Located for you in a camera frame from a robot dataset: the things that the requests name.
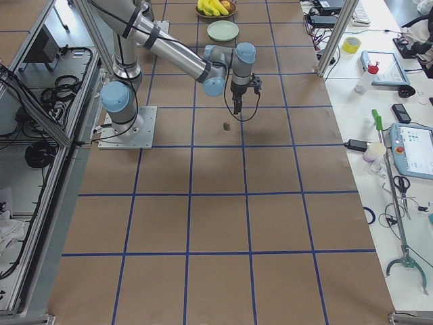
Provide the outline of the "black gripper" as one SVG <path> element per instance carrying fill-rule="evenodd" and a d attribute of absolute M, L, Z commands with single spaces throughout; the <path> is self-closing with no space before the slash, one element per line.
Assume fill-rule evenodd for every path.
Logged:
<path fill-rule="evenodd" d="M 238 115 L 242 111 L 242 96 L 247 92 L 248 88 L 249 84 L 238 85 L 237 83 L 230 83 L 234 115 Z"/>

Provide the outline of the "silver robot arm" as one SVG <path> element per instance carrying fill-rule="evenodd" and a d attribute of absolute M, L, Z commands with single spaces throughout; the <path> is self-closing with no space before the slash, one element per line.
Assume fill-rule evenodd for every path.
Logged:
<path fill-rule="evenodd" d="M 178 69 L 202 84 L 210 97 L 224 95 L 227 79 L 231 77 L 233 111 L 242 111 L 242 96 L 249 88 L 256 95 L 261 92 L 261 79 L 252 72 L 256 48 L 251 43 L 239 43 L 235 48 L 207 45 L 201 58 L 182 42 L 160 30 L 148 18 L 142 5 L 133 1 L 91 1 L 101 19 L 119 37 L 140 44 L 155 55 L 169 61 Z"/>

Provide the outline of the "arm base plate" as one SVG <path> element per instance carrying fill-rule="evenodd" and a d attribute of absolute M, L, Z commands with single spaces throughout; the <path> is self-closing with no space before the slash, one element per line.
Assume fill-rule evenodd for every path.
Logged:
<path fill-rule="evenodd" d="M 154 140 L 154 131 L 157 117 L 157 106 L 141 106 L 139 114 L 133 127 L 120 137 L 114 132 L 122 133 L 127 128 L 119 129 L 107 127 L 102 129 L 101 141 L 98 141 L 100 150 L 134 150 L 151 149 Z"/>
<path fill-rule="evenodd" d="M 157 42 L 171 41 L 173 38 L 167 33 L 169 23 L 166 21 L 152 22 L 149 20 L 140 20 L 134 27 L 133 38 L 136 44 L 151 50 Z"/>

